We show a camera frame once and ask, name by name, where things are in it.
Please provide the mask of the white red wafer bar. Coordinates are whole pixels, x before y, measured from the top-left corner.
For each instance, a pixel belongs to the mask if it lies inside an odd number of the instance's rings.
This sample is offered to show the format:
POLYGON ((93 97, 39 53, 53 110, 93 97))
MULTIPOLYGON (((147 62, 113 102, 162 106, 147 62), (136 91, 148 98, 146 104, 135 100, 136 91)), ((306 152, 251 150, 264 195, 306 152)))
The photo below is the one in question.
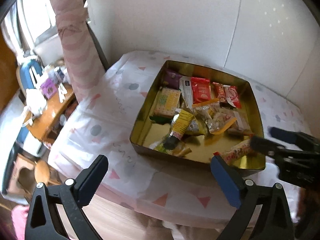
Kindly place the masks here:
POLYGON ((214 152, 213 156, 220 156, 228 165, 231 165, 236 160, 242 157, 255 154, 255 151, 251 147, 251 139, 246 139, 237 145, 233 146, 230 150, 225 152, 214 152))

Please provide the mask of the clear orange-edged snack packet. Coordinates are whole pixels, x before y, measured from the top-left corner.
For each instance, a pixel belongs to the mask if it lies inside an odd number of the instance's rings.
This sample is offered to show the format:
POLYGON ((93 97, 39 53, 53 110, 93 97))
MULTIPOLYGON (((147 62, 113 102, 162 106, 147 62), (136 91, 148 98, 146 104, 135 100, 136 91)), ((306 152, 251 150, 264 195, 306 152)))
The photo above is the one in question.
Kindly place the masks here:
POLYGON ((220 135, 235 123, 236 118, 221 113, 220 102, 214 98, 192 105, 193 112, 206 124, 208 131, 213 135, 220 135))

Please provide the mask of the small red white candy packet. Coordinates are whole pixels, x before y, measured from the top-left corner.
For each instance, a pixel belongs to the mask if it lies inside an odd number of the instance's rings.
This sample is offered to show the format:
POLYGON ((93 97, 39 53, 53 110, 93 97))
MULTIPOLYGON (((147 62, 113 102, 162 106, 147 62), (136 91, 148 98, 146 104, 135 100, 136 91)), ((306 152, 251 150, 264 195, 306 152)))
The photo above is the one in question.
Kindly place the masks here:
POLYGON ((241 103, 235 86, 223 85, 227 102, 234 108, 241 109, 241 103))

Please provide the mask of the red chocolate bar packet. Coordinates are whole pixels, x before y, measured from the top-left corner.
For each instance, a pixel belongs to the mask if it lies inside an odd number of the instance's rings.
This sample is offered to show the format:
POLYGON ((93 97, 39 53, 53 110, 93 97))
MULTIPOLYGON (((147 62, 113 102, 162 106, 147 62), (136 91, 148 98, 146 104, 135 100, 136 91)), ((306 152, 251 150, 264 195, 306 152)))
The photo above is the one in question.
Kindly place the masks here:
POLYGON ((215 96, 219 99, 219 101, 221 103, 226 103, 227 99, 226 99, 225 91, 223 88, 223 84, 213 82, 213 88, 214 88, 215 96))

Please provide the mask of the large red snack packet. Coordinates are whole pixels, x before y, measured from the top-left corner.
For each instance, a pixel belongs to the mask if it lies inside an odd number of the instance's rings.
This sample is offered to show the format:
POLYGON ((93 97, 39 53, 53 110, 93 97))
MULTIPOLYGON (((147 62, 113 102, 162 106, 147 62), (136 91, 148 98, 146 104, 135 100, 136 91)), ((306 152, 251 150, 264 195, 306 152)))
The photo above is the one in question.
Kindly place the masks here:
POLYGON ((210 80, 200 77, 191 77, 193 103, 202 103, 211 99, 210 80))

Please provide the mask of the yellow green snack bag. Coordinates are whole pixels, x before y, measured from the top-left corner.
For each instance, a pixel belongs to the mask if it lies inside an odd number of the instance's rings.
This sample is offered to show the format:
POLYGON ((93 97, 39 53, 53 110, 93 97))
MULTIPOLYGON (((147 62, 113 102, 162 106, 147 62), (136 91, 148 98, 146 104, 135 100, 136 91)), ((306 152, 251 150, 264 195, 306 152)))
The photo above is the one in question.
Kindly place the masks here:
POLYGON ((170 131, 160 141, 153 142, 149 148, 176 157, 184 157, 192 152, 182 140, 184 136, 198 137, 208 135, 206 124, 186 110, 177 108, 170 124, 170 131))

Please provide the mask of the white milk powder stick pack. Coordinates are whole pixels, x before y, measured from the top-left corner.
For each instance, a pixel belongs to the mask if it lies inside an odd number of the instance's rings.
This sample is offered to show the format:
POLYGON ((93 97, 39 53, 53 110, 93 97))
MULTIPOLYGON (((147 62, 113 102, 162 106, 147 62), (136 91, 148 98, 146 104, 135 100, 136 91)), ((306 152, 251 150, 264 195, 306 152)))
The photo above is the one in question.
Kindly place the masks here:
POLYGON ((182 76, 179 80, 179 89, 189 109, 193 105, 193 90, 191 86, 191 77, 182 76))

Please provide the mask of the green Weidan cracker packet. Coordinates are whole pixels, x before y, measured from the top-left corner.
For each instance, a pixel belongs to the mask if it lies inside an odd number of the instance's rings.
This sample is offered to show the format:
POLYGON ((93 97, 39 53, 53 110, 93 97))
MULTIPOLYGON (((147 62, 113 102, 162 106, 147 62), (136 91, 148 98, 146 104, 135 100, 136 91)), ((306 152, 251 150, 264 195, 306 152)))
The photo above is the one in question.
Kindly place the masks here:
POLYGON ((181 91, 172 88, 162 88, 156 100, 154 116, 172 118, 180 101, 181 91))

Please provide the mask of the clear brown pastry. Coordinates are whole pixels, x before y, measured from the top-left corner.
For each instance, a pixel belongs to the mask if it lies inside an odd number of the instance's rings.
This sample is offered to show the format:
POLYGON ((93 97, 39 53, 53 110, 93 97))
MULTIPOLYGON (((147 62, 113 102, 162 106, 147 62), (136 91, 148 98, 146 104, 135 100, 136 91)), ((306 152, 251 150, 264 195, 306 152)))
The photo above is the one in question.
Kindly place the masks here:
POLYGON ((233 123, 229 129, 227 129, 228 134, 238 136, 249 136, 253 134, 244 113, 226 108, 221 108, 220 111, 223 114, 227 114, 236 118, 235 123, 233 123))

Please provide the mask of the gold metal tin box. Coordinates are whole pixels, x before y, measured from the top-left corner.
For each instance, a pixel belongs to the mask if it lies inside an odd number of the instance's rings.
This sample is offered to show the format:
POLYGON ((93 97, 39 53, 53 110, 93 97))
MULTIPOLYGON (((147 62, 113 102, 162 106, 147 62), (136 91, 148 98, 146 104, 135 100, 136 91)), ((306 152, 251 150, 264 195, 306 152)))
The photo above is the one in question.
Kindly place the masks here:
POLYGON ((265 156, 249 149, 263 126, 248 81, 219 70, 166 61, 153 81, 130 141, 139 154, 208 166, 215 153, 242 171, 265 168, 265 156))

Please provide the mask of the wooden side table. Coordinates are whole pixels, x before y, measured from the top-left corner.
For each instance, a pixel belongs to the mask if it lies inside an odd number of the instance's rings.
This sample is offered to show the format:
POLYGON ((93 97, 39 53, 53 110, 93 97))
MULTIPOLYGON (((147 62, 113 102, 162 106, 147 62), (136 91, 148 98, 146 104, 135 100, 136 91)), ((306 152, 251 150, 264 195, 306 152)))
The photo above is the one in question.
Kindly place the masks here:
POLYGON ((60 115, 65 112, 67 107, 75 99, 75 95, 71 85, 65 84, 67 94, 64 102, 60 102, 59 96, 56 93, 47 102, 47 109, 44 110, 43 114, 36 118, 32 125, 27 125, 28 131, 41 142, 47 142, 53 144, 57 138, 55 134, 54 126, 59 123, 60 115))

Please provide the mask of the patterned white tablecloth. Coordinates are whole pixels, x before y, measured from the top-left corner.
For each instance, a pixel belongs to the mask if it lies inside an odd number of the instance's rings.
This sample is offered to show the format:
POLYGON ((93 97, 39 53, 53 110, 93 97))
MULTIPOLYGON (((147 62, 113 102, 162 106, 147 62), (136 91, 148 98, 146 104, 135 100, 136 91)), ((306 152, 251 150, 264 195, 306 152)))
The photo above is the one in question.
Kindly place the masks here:
POLYGON ((52 145, 48 162, 64 176, 74 178, 103 154, 109 169, 97 191, 100 197, 175 224, 224 226, 235 208, 209 169, 144 157, 129 140, 151 84, 168 60, 202 64, 155 51, 123 55, 70 116, 52 145))

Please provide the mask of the purple snack packet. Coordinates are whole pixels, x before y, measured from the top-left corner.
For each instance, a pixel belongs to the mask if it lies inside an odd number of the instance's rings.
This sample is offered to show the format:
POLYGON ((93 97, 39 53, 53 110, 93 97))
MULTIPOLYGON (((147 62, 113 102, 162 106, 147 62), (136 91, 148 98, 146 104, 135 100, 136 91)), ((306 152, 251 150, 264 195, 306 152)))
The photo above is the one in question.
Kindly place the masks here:
POLYGON ((166 69, 163 73, 162 85, 172 89, 179 89, 179 81, 181 77, 181 74, 166 69))

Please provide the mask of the purple box on table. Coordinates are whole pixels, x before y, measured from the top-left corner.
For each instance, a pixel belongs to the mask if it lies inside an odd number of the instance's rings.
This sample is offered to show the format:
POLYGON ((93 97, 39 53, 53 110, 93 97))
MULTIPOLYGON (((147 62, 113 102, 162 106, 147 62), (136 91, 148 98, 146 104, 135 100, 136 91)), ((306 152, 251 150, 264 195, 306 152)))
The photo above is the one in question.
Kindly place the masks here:
POLYGON ((57 93, 57 87, 50 78, 40 85, 40 90, 47 99, 51 99, 57 93))

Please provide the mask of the pink striped curtain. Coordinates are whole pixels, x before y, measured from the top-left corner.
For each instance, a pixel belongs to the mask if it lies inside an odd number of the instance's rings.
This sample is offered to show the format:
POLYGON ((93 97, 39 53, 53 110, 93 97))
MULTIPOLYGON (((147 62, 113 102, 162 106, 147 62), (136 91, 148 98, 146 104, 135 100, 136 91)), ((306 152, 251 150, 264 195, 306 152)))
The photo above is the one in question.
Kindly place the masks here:
POLYGON ((82 101, 105 73, 87 25, 85 1, 50 0, 50 3, 56 15, 57 32, 71 85, 76 99, 82 101))

